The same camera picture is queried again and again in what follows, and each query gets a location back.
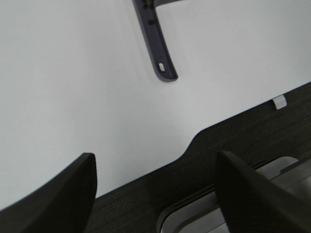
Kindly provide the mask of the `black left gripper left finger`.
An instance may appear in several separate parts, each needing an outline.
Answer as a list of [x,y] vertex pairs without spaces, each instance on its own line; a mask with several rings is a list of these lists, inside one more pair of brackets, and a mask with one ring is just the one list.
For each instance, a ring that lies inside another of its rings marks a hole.
[[0,212],[2,233],[83,233],[97,192],[96,159],[83,153],[42,187]]

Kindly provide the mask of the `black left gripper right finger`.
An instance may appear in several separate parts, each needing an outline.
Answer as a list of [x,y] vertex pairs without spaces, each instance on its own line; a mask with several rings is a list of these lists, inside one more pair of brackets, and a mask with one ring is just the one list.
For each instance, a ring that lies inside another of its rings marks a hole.
[[231,233],[309,233],[311,206],[229,151],[216,157],[215,193]]

